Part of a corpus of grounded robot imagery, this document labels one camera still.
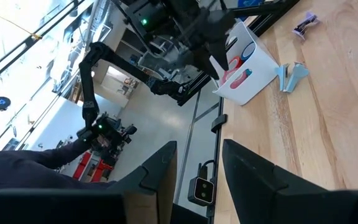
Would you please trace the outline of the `dark blue tape roll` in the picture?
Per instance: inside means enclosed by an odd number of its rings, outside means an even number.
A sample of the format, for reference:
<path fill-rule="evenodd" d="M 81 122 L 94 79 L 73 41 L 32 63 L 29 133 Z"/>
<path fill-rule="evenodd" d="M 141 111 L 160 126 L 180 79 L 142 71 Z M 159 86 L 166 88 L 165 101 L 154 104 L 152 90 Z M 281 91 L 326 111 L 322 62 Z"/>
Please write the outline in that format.
<path fill-rule="evenodd" d="M 240 56 L 241 60 L 243 62 L 248 60 L 252 56 L 252 54 L 254 53 L 255 48 L 256 48 L 256 43 L 255 42 L 249 43 L 241 53 L 241 56 Z"/>

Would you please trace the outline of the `red tool chest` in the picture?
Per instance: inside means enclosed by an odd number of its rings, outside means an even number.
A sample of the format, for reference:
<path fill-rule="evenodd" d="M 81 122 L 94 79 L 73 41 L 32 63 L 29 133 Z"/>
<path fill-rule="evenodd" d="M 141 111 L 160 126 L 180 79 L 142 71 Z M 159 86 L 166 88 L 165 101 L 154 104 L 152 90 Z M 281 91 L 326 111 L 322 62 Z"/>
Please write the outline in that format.
<path fill-rule="evenodd" d="M 85 152 L 74 171 L 73 178 L 82 182 L 107 182 L 113 166 L 107 165 L 93 152 Z"/>

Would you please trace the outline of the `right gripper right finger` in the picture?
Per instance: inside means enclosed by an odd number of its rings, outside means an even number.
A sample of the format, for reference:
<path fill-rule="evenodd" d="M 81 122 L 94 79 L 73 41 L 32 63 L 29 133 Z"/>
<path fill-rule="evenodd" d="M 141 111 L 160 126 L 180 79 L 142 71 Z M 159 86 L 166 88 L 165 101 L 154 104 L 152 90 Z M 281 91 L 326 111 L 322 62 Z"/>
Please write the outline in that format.
<path fill-rule="evenodd" d="M 358 224 L 358 190 L 326 190 L 232 139 L 222 157 L 241 224 Z"/>

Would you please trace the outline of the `pink tape roll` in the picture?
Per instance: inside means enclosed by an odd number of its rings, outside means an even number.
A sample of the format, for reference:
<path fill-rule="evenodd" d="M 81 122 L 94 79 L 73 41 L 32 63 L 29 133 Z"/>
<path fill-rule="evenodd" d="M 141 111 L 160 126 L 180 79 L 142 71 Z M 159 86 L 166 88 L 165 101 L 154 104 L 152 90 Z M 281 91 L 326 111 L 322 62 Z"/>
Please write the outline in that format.
<path fill-rule="evenodd" d="M 230 84 L 230 88 L 231 88 L 231 89 L 236 89 L 236 88 L 238 88 L 246 79 L 247 79 L 246 73 L 245 73 L 245 71 L 243 71 L 243 72 L 241 73 L 241 75 L 239 75 L 239 76 Z"/>

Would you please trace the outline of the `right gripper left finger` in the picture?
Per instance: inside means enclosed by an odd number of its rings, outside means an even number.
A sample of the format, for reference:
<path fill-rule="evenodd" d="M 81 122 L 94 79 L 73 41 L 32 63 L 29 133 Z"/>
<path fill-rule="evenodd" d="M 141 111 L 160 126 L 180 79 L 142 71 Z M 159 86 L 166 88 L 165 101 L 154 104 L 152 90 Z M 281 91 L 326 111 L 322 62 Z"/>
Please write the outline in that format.
<path fill-rule="evenodd" d="M 170 224 L 177 142 L 106 190 L 0 190 L 0 224 Z"/>

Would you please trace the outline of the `white plastic bin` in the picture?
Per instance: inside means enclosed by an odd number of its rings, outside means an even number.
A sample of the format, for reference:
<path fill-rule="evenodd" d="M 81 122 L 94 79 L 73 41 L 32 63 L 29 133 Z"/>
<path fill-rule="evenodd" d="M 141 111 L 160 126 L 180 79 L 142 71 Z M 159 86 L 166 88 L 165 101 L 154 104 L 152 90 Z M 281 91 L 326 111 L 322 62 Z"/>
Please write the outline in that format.
<path fill-rule="evenodd" d="M 243 62 L 241 67 L 223 85 L 221 79 L 225 70 L 221 68 L 214 57 L 209 58 L 219 75 L 219 80 L 214 83 L 217 89 L 213 93 L 232 100 L 238 105 L 244 105 L 276 77 L 275 68 L 278 67 L 278 64 L 262 41 L 243 22 L 234 26 L 229 33 L 228 40 L 232 44 L 226 53 L 228 64 L 235 56 L 241 56 L 242 51 L 249 43 L 255 42 L 256 48 L 252 56 Z M 238 88 L 231 89 L 230 84 L 247 68 L 252 70 L 252 75 L 248 76 Z"/>

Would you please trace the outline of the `person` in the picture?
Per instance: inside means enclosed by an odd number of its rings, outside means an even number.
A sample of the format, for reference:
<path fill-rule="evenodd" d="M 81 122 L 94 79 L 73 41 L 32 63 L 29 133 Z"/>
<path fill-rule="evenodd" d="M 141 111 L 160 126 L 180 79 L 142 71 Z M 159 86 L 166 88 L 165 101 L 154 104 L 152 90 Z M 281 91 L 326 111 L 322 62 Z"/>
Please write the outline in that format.
<path fill-rule="evenodd" d="M 107 189 L 115 182 L 80 182 L 56 171 L 90 147 L 90 143 L 77 139 L 57 149 L 0 151 L 0 190 Z"/>

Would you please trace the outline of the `black aluminium rig frame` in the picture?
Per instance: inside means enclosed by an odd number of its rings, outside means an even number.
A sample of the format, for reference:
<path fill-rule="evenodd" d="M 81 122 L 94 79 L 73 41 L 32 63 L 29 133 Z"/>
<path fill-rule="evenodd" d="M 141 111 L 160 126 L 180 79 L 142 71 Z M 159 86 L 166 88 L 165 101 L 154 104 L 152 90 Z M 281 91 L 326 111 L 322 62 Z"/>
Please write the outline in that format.
<path fill-rule="evenodd" d="M 251 4 L 247 4 L 242 7 L 233 7 L 230 10 L 233 12 L 236 19 L 244 20 L 253 16 L 254 18 L 250 22 L 250 29 L 256 34 L 256 36 L 259 37 L 300 0 L 239 0 L 239 2 L 243 1 L 251 2 Z M 222 125 L 227 122 L 227 115 L 223 113 L 224 100 L 222 98 L 220 98 L 213 106 L 203 113 L 197 113 L 202 93 L 201 88 L 207 84 L 206 75 L 199 75 L 197 82 L 195 92 L 192 93 L 192 95 L 196 95 L 197 98 L 193 117 L 189 126 L 185 153 L 183 159 L 181 160 L 181 168 L 178 176 L 177 192 L 174 197 L 171 224 L 211 224 L 214 216 L 214 204 L 208 205 L 207 207 L 197 205 L 196 208 L 200 208 L 202 214 L 194 212 L 188 205 L 184 206 L 180 204 L 180 197 L 186 196 L 187 194 L 185 191 L 190 190 L 193 186 L 191 183 L 193 178 L 186 174 L 187 171 L 190 170 L 195 177 L 203 174 L 205 179 L 207 179 L 208 165 L 211 164 L 212 177 L 209 181 L 213 184 L 216 183 L 218 176 L 216 169 L 218 163 L 221 128 Z M 204 119 L 204 117 L 209 114 L 213 114 L 214 120 L 211 122 L 211 126 L 206 128 L 204 133 L 214 134 L 214 144 L 209 145 L 207 148 L 207 151 L 213 154 L 213 158 L 208 161 L 198 159 L 197 163 L 191 162 L 190 146 L 191 140 L 195 138 L 195 123 Z"/>

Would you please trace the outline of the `grey-blue staple remover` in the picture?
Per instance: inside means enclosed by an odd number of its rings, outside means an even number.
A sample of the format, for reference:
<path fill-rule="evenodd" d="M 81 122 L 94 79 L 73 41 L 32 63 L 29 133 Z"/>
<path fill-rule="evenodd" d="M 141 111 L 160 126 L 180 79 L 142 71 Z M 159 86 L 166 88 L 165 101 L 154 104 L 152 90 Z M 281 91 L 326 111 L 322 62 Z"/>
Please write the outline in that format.
<path fill-rule="evenodd" d="M 279 79 L 279 89 L 282 92 L 292 93 L 297 83 L 309 74 L 309 70 L 302 64 L 295 62 L 291 73 L 288 71 L 289 63 L 275 68 Z"/>

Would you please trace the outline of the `purple staple remover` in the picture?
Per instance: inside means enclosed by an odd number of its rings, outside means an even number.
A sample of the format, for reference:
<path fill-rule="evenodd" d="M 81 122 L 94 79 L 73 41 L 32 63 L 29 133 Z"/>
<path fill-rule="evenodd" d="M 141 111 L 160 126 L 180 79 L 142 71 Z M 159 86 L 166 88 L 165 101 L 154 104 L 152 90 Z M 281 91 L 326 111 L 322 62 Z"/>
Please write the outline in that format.
<path fill-rule="evenodd" d="M 320 23 L 317 15 L 312 12 L 307 12 L 305 18 L 292 30 L 294 34 L 305 40 L 305 33 L 309 26 Z"/>

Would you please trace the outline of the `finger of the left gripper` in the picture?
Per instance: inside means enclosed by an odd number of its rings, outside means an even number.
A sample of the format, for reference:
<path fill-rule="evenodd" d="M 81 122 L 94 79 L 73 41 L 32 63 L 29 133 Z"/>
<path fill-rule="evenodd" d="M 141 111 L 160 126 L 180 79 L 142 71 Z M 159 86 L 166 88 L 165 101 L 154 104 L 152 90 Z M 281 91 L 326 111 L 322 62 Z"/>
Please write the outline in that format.
<path fill-rule="evenodd" d="M 218 39 L 217 41 L 211 43 L 211 55 L 215 58 L 222 69 L 228 70 L 229 66 L 226 57 L 225 44 L 225 39 Z"/>
<path fill-rule="evenodd" d="M 212 66 L 211 62 L 209 61 L 209 57 L 204 53 L 197 53 L 194 55 L 194 66 L 207 75 L 209 75 L 214 80 L 219 80 L 218 73 Z"/>

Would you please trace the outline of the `red tape roll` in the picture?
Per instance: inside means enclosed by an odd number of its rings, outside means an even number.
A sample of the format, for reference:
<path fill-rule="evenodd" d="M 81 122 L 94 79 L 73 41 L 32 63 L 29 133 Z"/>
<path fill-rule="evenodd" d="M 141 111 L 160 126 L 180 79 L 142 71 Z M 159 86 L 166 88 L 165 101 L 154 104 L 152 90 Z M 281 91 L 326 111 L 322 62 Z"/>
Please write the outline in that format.
<path fill-rule="evenodd" d="M 235 56 L 232 58 L 228 64 L 228 70 L 224 72 L 224 75 L 221 79 L 221 84 L 223 85 L 231 77 L 231 75 L 241 67 L 242 64 L 243 61 L 241 60 L 240 56 Z"/>

